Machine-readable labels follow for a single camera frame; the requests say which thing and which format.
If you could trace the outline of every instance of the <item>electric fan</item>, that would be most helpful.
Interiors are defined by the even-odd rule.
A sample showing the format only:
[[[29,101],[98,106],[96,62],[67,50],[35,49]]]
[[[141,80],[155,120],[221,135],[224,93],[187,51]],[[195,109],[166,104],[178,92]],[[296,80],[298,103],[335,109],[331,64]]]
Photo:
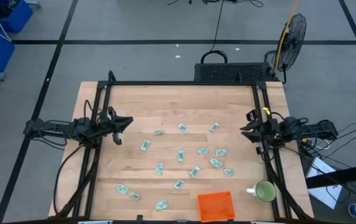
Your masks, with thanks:
[[[269,54],[273,54],[271,61],[273,67],[269,68],[269,72],[271,72],[273,77],[275,77],[278,70],[283,72],[283,83],[286,83],[286,70],[291,68],[301,50],[306,29],[307,21],[303,15],[296,14],[292,16],[287,31],[285,32],[286,27],[283,30],[278,48],[265,54],[264,62],[267,61]]]

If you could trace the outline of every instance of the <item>orange plastic crate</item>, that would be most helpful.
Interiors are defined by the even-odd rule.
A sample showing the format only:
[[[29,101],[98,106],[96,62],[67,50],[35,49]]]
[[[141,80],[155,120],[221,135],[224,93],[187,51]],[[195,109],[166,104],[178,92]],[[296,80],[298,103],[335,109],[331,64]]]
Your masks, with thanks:
[[[226,221],[235,218],[232,194],[229,191],[199,194],[197,200],[202,222]]]

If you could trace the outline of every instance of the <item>paper money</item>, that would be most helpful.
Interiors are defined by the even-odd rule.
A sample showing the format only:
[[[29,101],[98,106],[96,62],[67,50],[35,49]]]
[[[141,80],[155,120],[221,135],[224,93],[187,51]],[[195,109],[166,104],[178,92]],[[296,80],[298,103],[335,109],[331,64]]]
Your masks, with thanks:
[[[165,209],[165,208],[168,208],[168,203],[167,203],[167,200],[162,200],[161,202],[158,202],[156,204],[156,210],[162,210],[162,209]]]
[[[200,167],[195,166],[195,168],[193,168],[189,174],[192,176],[192,178],[195,178],[195,176],[200,172]]]
[[[163,163],[159,162],[156,166],[156,174],[162,175],[163,174]]]
[[[120,193],[122,193],[123,195],[126,195],[129,188],[127,186],[125,186],[124,184],[118,184],[116,187],[116,190]]]
[[[188,131],[189,131],[188,127],[182,123],[178,124],[178,128],[185,134],[188,133]]]
[[[216,156],[224,156],[227,153],[226,149],[217,149],[215,150],[215,155]]]
[[[141,198],[141,195],[139,195],[139,194],[137,194],[137,193],[135,193],[135,192],[131,192],[131,193],[129,194],[129,196],[130,196],[131,198],[135,199],[135,200],[139,200],[139,199]]]
[[[235,175],[235,171],[233,171],[233,169],[224,169],[223,174],[231,177],[231,176]]]
[[[161,134],[164,134],[164,131],[163,130],[155,130],[155,131],[153,131],[153,134],[161,135]]]
[[[178,150],[178,161],[179,162],[184,161],[184,154],[185,154],[185,152],[182,149]]]
[[[221,166],[222,166],[222,162],[219,161],[219,160],[216,159],[216,158],[212,158],[212,159],[210,160],[210,164],[213,165],[213,166],[214,166],[215,168],[217,168],[217,169],[221,168]]]
[[[208,148],[206,148],[206,147],[198,148],[197,149],[197,153],[199,153],[199,154],[208,154]]]
[[[174,184],[174,188],[179,190],[183,185],[184,185],[184,181],[183,180],[178,180],[175,184]]]
[[[220,124],[218,123],[215,123],[213,124],[208,130],[211,131],[211,132],[214,132],[215,130],[217,130],[217,128],[220,127]]]
[[[146,151],[149,147],[149,145],[151,144],[151,141],[150,140],[144,140],[143,143],[142,143],[142,146],[141,146],[141,149],[143,151]]]

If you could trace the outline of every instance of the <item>yellow cable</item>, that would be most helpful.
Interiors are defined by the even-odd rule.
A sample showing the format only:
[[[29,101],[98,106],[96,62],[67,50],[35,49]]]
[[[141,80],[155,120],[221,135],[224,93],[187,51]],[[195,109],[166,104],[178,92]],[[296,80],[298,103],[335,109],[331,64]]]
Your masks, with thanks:
[[[278,48],[278,54],[276,55],[276,62],[275,62],[275,70],[274,70],[274,73],[276,74],[276,72],[278,71],[278,67],[279,67],[279,59],[280,59],[280,51],[282,49],[282,44],[283,44],[283,40],[284,40],[284,36],[286,35],[286,31],[290,25],[290,22],[291,22],[291,18],[296,10],[296,7],[297,7],[297,3],[298,3],[298,0],[295,0],[294,2],[294,6],[293,8],[291,9],[291,12],[290,12],[290,17],[289,17],[289,20],[288,22],[286,23],[286,27],[284,28],[284,31],[283,31],[283,35],[282,35],[282,38],[280,39],[280,42],[279,42],[279,48]]]

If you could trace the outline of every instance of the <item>wooden tabletop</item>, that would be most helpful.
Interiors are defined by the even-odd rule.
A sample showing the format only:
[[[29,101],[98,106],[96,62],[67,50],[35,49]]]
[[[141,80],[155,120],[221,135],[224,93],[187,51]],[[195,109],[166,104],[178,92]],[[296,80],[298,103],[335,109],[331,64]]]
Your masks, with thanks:
[[[288,116],[282,84],[267,83],[267,87],[271,110]],[[81,84],[73,118],[83,116],[85,100],[93,105],[95,92],[96,82]],[[256,144],[239,130],[248,123],[247,112],[255,108],[250,86],[113,86],[109,105],[117,115],[133,116],[134,121],[120,134],[121,146],[113,143],[111,135],[103,139],[91,219],[135,220],[137,215],[143,215],[144,220],[200,220],[197,195],[229,190],[236,221],[273,220],[271,204],[246,193],[246,188],[266,180],[265,165],[256,154]],[[208,128],[215,122],[221,127],[211,133]],[[179,123],[189,128],[187,134],[178,128]],[[164,130],[165,134],[154,135],[156,129]],[[146,152],[140,149],[144,139],[152,141]],[[69,141],[63,159],[77,145]],[[198,147],[208,147],[209,154],[199,155]],[[227,155],[218,159],[224,167],[235,170],[233,177],[225,176],[223,169],[209,164],[215,150],[222,148],[227,149]],[[185,151],[184,162],[177,160],[179,149]],[[61,172],[57,193],[59,209],[77,188],[83,152],[82,149],[70,158]],[[155,173],[159,162],[164,163],[162,175]],[[298,155],[282,149],[281,162],[289,192],[304,211],[313,216]],[[189,171],[195,166],[201,171],[193,179]],[[180,190],[173,188],[178,179],[185,182]],[[119,193],[117,184],[128,186],[140,194],[141,199],[134,200],[129,194]],[[156,203],[164,199],[168,201],[168,208],[156,211]],[[283,217],[281,199],[278,200]]]

